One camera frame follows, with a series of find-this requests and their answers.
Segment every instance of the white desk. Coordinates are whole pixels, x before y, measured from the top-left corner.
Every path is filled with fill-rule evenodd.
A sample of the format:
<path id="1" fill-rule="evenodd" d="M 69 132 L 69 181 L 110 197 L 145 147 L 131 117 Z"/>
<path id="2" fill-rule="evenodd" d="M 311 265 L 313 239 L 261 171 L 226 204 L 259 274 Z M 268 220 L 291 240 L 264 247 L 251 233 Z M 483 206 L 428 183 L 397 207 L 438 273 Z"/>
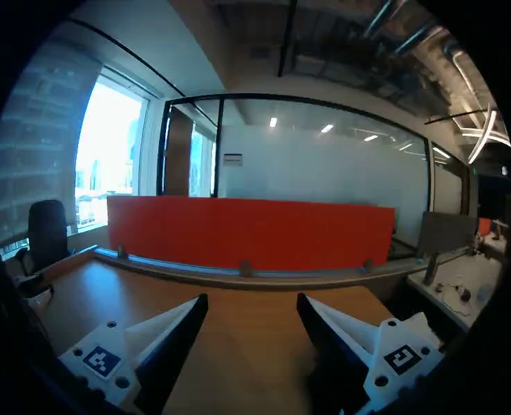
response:
<path id="1" fill-rule="evenodd" d="M 414 273 L 407 278 L 407 282 L 410 286 L 413 286 L 419 293 L 423 294 L 427 299 L 433 302 L 437 307 L 441 309 L 449 318 L 451 318 L 457 325 L 459 325 L 465 332 L 470 330 L 470 327 L 476 321 L 476 318 L 487 303 L 481 302 L 478 299 L 478 292 L 480 287 L 491 286 L 495 288 L 499 271 L 501 270 L 501 263 L 495 259 L 486 259 L 483 255 L 477 255 L 474 257 L 460 257 L 453 261 L 447 262 L 446 264 L 438 267 L 438 272 L 434 278 L 434 282 L 430 286 L 426 286 L 422 283 L 425 271 Z M 441 293 L 436 292 L 436 286 L 438 283 L 443 284 L 443 291 Z M 456 290 L 453 286 L 464 286 L 470 291 L 470 300 L 467 304 L 460 303 L 460 300 L 456 299 Z M 457 313 L 446 303 L 461 307 L 464 313 L 463 315 Z"/>

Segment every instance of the wooden desk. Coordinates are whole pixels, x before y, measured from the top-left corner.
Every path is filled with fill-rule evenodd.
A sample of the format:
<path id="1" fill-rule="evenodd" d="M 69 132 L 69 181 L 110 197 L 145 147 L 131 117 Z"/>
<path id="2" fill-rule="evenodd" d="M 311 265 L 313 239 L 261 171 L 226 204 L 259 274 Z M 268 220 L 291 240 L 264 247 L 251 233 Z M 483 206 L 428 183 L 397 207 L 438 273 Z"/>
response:
<path id="1" fill-rule="evenodd" d="M 296 311 L 297 291 L 248 291 L 169 282 L 95 260 L 52 279 L 41 319 L 57 353 L 109 320 L 136 324 L 200 293 L 209 312 L 165 414 L 308 414 L 305 376 L 315 350 Z M 307 295 L 371 324 L 388 310 L 360 286 Z"/>
<path id="2" fill-rule="evenodd" d="M 426 271 L 411 274 L 407 278 L 410 286 L 416 288 L 432 303 L 437 305 L 449 318 L 451 318 L 462 330 L 468 332 L 470 327 L 476 321 L 480 312 L 487 302 L 478 300 L 478 292 L 481 286 L 490 285 L 495 287 L 499 272 L 501 271 L 501 263 L 491 258 L 486 259 L 483 255 L 473 257 L 463 256 L 438 267 L 438 272 L 434 278 L 434 282 L 430 286 L 422 283 Z M 438 283 L 444 284 L 443 292 L 437 293 L 435 288 Z M 450 285 L 463 285 L 470 290 L 470 309 L 469 315 L 455 313 L 443 301 L 443 295 L 447 290 L 454 290 Z"/>

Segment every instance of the black office chair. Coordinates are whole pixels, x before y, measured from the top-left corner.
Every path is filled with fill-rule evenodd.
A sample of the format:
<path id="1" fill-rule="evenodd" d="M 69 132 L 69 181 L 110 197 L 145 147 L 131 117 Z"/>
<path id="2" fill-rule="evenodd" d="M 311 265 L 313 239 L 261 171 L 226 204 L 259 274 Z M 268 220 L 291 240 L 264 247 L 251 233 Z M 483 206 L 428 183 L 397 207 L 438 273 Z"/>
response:
<path id="1" fill-rule="evenodd" d="M 68 257 L 67 222 L 65 209 L 60 201 L 36 202 L 28 211 L 28 245 L 17 252 L 15 258 L 21 263 L 24 275 L 32 275 L 51 264 Z M 25 266 L 26 253 L 30 252 L 32 268 Z"/>

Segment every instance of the orange partition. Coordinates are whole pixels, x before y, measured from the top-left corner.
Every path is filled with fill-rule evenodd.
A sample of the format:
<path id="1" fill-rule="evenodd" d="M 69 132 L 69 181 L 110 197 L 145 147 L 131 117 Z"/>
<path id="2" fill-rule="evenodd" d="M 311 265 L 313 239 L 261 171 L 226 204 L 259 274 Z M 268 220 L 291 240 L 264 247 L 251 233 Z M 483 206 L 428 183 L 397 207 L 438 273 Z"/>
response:
<path id="1" fill-rule="evenodd" d="M 182 264 L 321 270 L 386 262 L 394 209 L 337 203 L 107 198 L 111 249 Z"/>
<path id="2" fill-rule="evenodd" d="M 488 235 L 490 233 L 490 228 L 492 227 L 492 220 L 486 218 L 480 218 L 478 220 L 478 233 L 482 236 Z"/>

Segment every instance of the recessed light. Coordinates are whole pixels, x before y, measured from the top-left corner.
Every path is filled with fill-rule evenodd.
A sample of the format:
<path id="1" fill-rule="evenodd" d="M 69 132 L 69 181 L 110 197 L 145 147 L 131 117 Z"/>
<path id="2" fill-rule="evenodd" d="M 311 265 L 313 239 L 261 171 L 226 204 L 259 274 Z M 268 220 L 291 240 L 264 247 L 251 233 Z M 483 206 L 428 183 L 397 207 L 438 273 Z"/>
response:
<path id="1" fill-rule="evenodd" d="M 444 156 L 445 158 L 451 158 L 451 156 L 449 154 L 447 154 L 445 151 L 442 151 L 440 150 L 439 148 L 437 147 L 432 147 L 432 149 L 436 152 L 436 153 L 439 153 L 441 154 L 442 156 Z"/>

